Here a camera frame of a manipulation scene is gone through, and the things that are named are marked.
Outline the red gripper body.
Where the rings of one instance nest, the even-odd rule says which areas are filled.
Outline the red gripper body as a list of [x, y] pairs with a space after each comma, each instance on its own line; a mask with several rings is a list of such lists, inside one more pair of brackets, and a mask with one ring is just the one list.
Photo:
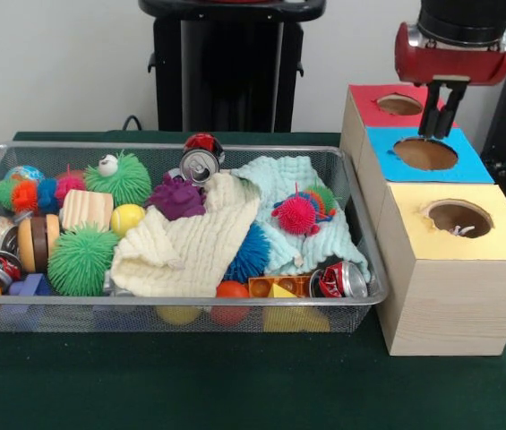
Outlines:
[[401, 23], [395, 39], [395, 70], [403, 82], [433, 81], [492, 86], [506, 77], [506, 31], [491, 46], [460, 47], [426, 37]]

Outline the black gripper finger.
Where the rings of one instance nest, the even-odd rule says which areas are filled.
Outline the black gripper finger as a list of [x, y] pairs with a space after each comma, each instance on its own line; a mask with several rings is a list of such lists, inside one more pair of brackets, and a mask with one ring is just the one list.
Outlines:
[[434, 136], [438, 139], [447, 137], [454, 124], [459, 104], [463, 100], [467, 85], [466, 84], [447, 84], [450, 94], [445, 105], [440, 109], [437, 123], [434, 130]]
[[440, 97], [440, 89], [442, 83], [433, 81], [426, 85], [427, 97], [425, 101], [425, 108], [422, 115], [420, 125], [418, 127], [418, 134], [424, 137], [435, 136], [440, 110], [438, 102]]

